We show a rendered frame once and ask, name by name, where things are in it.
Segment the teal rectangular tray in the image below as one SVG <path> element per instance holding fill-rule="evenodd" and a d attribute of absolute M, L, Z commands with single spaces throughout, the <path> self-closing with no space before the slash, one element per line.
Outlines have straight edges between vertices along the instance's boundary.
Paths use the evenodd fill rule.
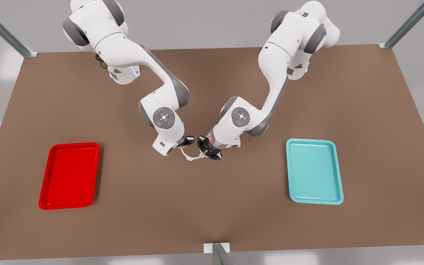
<path fill-rule="evenodd" d="M 343 185 L 336 146 L 329 140 L 288 139 L 289 196 L 296 203 L 340 205 Z"/>

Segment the red rectangular tray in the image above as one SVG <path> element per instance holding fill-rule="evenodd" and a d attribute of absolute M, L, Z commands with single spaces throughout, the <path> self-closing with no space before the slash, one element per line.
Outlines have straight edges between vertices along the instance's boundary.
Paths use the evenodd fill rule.
<path fill-rule="evenodd" d="M 93 203 L 99 168 L 96 142 L 52 146 L 40 192 L 42 210 L 84 208 Z"/>

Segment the silver frame post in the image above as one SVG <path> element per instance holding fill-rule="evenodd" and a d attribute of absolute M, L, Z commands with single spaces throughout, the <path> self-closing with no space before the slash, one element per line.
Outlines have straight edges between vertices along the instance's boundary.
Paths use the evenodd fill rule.
<path fill-rule="evenodd" d="M 424 1 L 386 42 L 378 44 L 379 48 L 392 49 L 423 17 Z"/>
<path fill-rule="evenodd" d="M 16 50 L 23 58 L 36 58 L 37 52 L 31 52 L 20 42 L 4 25 L 0 22 L 0 37 L 5 40 L 14 50 Z"/>
<path fill-rule="evenodd" d="M 212 254 L 213 265 L 234 265 L 231 260 L 230 243 L 204 243 L 204 253 Z"/>

